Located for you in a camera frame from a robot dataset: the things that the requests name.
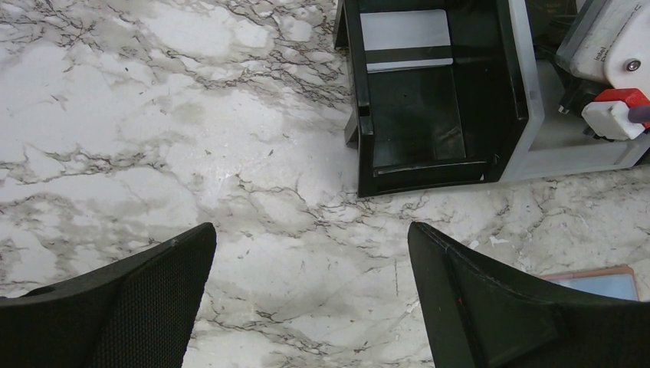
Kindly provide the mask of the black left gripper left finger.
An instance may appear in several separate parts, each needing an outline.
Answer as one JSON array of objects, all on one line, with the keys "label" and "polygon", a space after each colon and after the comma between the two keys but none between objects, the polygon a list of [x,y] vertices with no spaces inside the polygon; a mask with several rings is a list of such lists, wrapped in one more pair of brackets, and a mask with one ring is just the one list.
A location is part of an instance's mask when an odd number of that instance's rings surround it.
[{"label": "black left gripper left finger", "polygon": [[180,367],[217,245],[201,224],[66,281],[1,299],[3,367]]}]

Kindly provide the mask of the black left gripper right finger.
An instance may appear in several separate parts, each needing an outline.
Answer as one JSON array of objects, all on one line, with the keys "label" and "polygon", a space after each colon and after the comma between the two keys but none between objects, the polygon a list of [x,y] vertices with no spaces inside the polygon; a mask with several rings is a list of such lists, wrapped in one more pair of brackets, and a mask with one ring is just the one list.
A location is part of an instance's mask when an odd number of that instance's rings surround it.
[{"label": "black left gripper right finger", "polygon": [[647,367],[649,305],[560,286],[414,222],[409,255],[437,367]]}]

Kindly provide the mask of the brown leather card holder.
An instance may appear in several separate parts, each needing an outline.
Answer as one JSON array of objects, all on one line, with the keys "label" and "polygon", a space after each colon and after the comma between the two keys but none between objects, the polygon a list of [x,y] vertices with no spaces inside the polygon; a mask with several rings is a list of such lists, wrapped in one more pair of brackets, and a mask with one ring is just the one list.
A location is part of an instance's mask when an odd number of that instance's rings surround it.
[{"label": "brown leather card holder", "polygon": [[635,272],[628,265],[549,274],[540,278],[577,291],[639,301]]}]

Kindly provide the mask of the white tray bin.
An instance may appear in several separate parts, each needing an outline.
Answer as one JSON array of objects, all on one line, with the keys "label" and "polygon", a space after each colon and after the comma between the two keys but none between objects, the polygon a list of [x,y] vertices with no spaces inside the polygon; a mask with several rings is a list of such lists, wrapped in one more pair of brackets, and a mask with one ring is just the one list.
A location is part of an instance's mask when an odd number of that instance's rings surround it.
[{"label": "white tray bin", "polygon": [[649,150],[649,136],[608,143],[585,133],[587,123],[559,112],[566,91],[549,61],[533,55],[531,10],[509,1],[515,44],[527,95],[529,120],[501,175],[501,182],[626,169]]}]

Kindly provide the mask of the black tray bin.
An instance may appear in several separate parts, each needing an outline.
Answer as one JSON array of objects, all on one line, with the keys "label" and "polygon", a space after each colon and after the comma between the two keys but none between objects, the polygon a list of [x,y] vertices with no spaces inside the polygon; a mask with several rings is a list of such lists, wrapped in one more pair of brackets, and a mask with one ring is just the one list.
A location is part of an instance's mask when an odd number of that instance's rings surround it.
[{"label": "black tray bin", "polygon": [[[340,1],[361,198],[500,181],[529,120],[509,1]],[[362,13],[441,9],[453,63],[370,73]]]}]

